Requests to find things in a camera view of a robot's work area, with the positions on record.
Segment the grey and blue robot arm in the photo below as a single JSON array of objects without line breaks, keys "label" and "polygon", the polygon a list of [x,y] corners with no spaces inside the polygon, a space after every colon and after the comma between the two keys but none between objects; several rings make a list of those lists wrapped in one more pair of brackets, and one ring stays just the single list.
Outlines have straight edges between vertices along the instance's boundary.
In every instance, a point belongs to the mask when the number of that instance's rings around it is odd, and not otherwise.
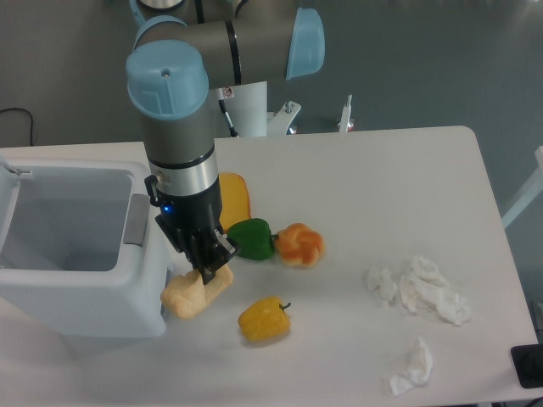
[{"label": "grey and blue robot arm", "polygon": [[316,73],[325,58],[319,13],[294,1],[133,1],[138,32],[126,61],[150,176],[150,203],[174,249],[204,283],[238,251],[220,222],[215,140],[230,86]]}]

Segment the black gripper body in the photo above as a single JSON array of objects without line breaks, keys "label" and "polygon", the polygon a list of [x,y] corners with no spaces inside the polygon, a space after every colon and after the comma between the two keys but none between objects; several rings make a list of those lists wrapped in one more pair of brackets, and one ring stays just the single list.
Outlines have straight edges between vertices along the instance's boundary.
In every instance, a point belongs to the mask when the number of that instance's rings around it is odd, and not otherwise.
[{"label": "black gripper body", "polygon": [[173,248],[184,253],[194,269],[210,264],[214,243],[231,239],[220,223],[220,182],[215,181],[210,188],[186,197],[161,192],[154,175],[146,177],[144,184],[150,203],[160,209],[155,220]]}]

